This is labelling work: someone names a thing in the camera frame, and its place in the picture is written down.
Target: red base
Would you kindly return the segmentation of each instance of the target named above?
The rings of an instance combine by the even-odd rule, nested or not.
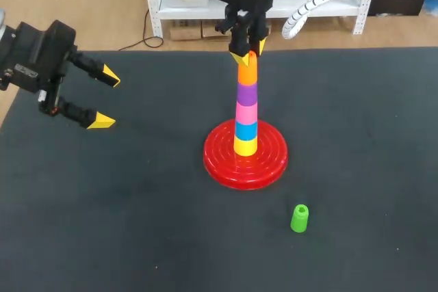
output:
[[[235,189],[260,189],[281,177],[287,166],[287,145],[270,124],[258,122],[257,152],[241,157],[234,152],[235,121],[217,126],[204,144],[204,165],[219,183]]]

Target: black cable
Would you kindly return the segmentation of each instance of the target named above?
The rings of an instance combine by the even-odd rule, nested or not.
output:
[[[153,37],[145,38],[145,35],[146,35],[146,22],[147,22],[148,15],[149,15],[149,10],[146,12],[146,15],[144,15],[143,39],[141,39],[139,42],[136,42],[135,44],[130,44],[129,46],[126,46],[126,47],[120,48],[118,51],[124,51],[125,49],[135,47],[135,46],[137,46],[138,44],[141,44],[142,42],[143,42],[147,47],[149,47],[149,48],[159,48],[159,47],[161,47],[161,46],[163,45],[164,40],[163,40],[163,38],[161,38],[161,37],[155,37],[155,36],[153,36]],[[157,46],[153,46],[153,45],[151,45],[151,44],[148,44],[147,41],[148,41],[148,40],[151,40],[151,39],[158,39],[158,40],[160,40],[160,44],[158,44]]]
[[[135,46],[137,46],[138,44],[141,44],[142,42],[143,42],[143,43],[146,45],[146,47],[148,47],[148,48],[159,48],[159,47],[161,47],[161,46],[163,45],[164,40],[163,40],[163,38],[161,38],[161,37],[155,37],[155,36],[153,36],[153,37],[148,37],[148,38],[146,38],[146,22],[147,22],[148,15],[149,15],[149,10],[147,10],[146,15],[144,15],[144,25],[143,25],[142,39],[141,39],[139,42],[136,42],[135,44],[130,44],[129,46],[126,46],[126,47],[120,48],[118,51],[124,51],[125,49],[129,49],[129,48],[135,47]],[[148,40],[151,40],[151,39],[158,39],[158,40],[160,41],[160,44],[158,44],[157,46],[153,46],[153,45],[151,45],[151,44],[148,44],[148,43],[147,43]]]

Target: cable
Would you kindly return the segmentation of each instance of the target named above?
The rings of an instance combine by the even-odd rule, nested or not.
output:
[[[130,44],[129,46],[126,46],[126,47],[120,48],[118,51],[124,51],[125,49],[129,49],[129,48],[135,47],[135,46],[137,46],[138,44],[141,44],[142,42],[143,42],[147,47],[149,47],[149,48],[159,48],[159,47],[161,47],[161,46],[163,45],[164,40],[163,40],[163,38],[161,38],[161,37],[155,37],[155,36],[152,36],[152,37],[145,38],[145,35],[146,35],[146,22],[147,22],[148,15],[149,15],[149,10],[147,10],[146,15],[144,15],[143,39],[141,39],[139,42],[136,42],[135,44]],[[148,44],[147,41],[148,41],[148,40],[151,40],[151,39],[158,39],[158,40],[160,40],[160,44],[158,44],[157,46],[153,46],[153,45],[151,45],[151,44]]]
[[[308,0],[306,4],[298,8],[285,22],[281,35],[285,39],[292,39],[298,32],[301,31],[302,27],[307,21],[309,14],[312,10],[328,3],[332,0]]]
[[[161,38],[161,37],[152,36],[152,37],[146,38],[146,22],[147,22],[148,15],[149,15],[149,10],[147,10],[146,14],[144,15],[144,25],[143,25],[142,39],[139,42],[136,42],[135,44],[130,44],[129,46],[126,46],[126,47],[118,49],[117,51],[124,51],[125,49],[129,49],[129,48],[135,47],[138,44],[141,44],[142,42],[146,45],[146,47],[153,48],[153,49],[154,48],[159,48],[159,47],[161,47],[163,45],[164,39]],[[160,44],[158,44],[157,46],[153,46],[151,44],[148,44],[147,43],[148,40],[151,40],[151,39],[158,39],[160,41]]]

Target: colorful stacking tower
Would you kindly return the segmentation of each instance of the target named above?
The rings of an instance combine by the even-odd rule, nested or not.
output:
[[[235,189],[259,189],[275,182],[287,166],[283,136],[257,120],[257,56],[239,64],[235,120],[217,126],[204,144],[204,165],[219,183]]]
[[[249,53],[249,65],[239,65],[235,110],[234,151],[243,157],[257,152],[257,56]]]

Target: green plastic piece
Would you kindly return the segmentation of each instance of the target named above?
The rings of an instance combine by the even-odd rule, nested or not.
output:
[[[290,228],[295,233],[305,232],[307,228],[307,219],[309,219],[309,209],[303,204],[297,205],[294,209],[292,221],[290,222]]]

